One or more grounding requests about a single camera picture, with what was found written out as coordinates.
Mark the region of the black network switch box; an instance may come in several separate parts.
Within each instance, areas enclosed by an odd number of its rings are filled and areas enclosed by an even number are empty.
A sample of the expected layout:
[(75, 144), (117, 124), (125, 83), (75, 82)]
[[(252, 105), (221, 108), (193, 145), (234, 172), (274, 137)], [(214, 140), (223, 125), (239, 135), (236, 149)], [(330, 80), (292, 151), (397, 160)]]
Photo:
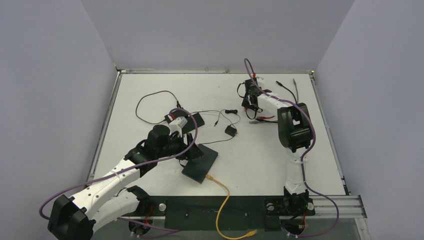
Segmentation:
[(197, 148), (201, 155), (189, 160), (181, 173), (189, 179), (202, 184), (219, 153), (203, 144), (199, 144)]

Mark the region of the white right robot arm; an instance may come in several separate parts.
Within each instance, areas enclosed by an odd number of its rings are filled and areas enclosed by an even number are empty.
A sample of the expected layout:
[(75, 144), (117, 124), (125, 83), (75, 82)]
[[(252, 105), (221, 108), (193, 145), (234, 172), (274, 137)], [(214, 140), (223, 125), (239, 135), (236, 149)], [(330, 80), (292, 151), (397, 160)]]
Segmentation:
[(281, 205), (286, 216), (315, 213), (310, 190), (305, 177), (305, 150), (315, 143), (315, 131), (311, 126), (308, 108), (304, 103), (280, 99), (276, 94), (260, 86), (257, 78), (245, 80), (242, 85), (242, 107), (254, 113), (266, 111), (276, 119), (278, 140), (286, 151), (286, 178)]

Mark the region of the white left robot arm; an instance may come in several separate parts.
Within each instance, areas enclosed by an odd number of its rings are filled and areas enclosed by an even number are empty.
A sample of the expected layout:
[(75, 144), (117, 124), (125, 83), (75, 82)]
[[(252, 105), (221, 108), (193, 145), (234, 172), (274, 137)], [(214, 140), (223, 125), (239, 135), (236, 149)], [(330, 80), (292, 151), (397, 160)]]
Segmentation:
[(198, 130), (183, 134), (165, 125), (155, 125), (147, 138), (128, 151), (101, 178), (82, 183), (83, 190), (67, 197), (62, 190), (54, 201), (47, 229), (58, 240), (90, 240), (94, 233), (121, 216), (134, 212), (143, 215), (149, 209), (146, 192), (132, 186), (127, 193), (116, 194), (143, 177), (159, 162), (193, 158)]

